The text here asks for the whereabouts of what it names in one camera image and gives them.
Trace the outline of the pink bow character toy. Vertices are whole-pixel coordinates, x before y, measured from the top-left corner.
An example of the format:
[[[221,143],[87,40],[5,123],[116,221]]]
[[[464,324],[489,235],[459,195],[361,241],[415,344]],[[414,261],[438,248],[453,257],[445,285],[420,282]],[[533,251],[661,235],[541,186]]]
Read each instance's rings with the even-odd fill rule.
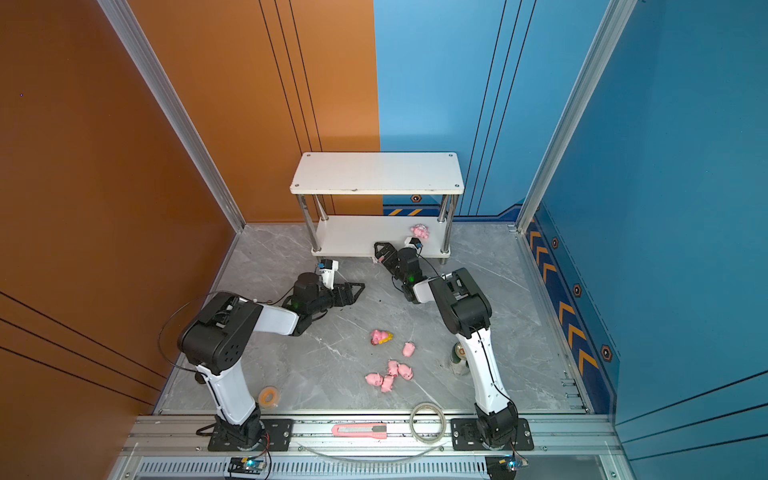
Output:
[[[421,240],[427,240],[430,237],[429,228],[425,224],[416,224],[412,226],[411,232],[414,237]]]

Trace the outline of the pink yellow figure toy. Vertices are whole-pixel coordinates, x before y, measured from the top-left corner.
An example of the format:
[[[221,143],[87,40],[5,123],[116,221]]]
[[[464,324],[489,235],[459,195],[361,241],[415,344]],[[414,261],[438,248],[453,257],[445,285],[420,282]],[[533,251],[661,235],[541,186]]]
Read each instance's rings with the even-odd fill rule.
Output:
[[[375,329],[371,332],[370,342],[372,345],[377,346],[385,344],[393,339],[393,334],[386,330]]]

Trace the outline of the white two-tier shelf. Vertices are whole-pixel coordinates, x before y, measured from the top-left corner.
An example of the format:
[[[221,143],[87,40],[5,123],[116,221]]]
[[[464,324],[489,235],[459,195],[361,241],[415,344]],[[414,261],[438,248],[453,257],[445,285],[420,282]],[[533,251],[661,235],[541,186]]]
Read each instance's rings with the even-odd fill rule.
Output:
[[[459,197],[458,156],[449,153],[312,152],[302,155],[290,183],[309,234],[311,252],[324,258],[371,258],[378,241],[403,246],[418,224],[427,227],[421,254],[447,261]],[[328,214],[322,196],[439,196],[435,217]]]

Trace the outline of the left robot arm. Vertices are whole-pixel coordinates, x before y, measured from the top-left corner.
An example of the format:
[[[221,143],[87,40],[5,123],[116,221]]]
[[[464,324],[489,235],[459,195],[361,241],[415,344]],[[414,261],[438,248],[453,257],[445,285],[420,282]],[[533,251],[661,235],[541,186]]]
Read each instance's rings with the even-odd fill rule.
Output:
[[[362,282],[336,284],[305,272],[281,304],[228,291],[213,294],[180,334],[177,345],[211,392],[218,426],[245,436],[259,425],[259,407],[241,363],[253,334],[299,336],[331,309],[356,303],[364,289]]]

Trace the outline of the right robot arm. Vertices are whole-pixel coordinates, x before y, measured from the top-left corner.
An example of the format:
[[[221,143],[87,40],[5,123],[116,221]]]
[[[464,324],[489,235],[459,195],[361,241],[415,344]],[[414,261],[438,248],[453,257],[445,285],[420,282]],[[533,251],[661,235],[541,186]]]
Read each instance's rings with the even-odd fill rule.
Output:
[[[463,348],[475,392],[481,438],[492,448],[510,441],[519,423],[518,409],[507,394],[491,341],[490,301],[465,268],[426,276],[415,247],[396,248],[388,242],[373,245],[375,260],[383,265],[406,300],[433,303],[448,331]]]

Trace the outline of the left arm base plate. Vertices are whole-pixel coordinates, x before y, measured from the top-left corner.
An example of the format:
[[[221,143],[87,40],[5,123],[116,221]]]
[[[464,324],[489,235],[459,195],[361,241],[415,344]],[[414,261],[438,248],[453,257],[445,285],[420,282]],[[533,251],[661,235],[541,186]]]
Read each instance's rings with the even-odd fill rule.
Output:
[[[207,449],[211,452],[285,452],[290,446],[293,427],[293,419],[260,418],[237,426],[216,417]]]

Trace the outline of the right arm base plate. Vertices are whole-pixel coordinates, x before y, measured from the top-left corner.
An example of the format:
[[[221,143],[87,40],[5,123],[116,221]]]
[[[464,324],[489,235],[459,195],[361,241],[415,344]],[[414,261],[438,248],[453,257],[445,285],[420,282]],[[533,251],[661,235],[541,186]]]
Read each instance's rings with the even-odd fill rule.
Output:
[[[517,424],[504,431],[481,426],[477,418],[450,420],[452,448],[455,451],[535,449],[533,434],[527,419],[519,418]]]

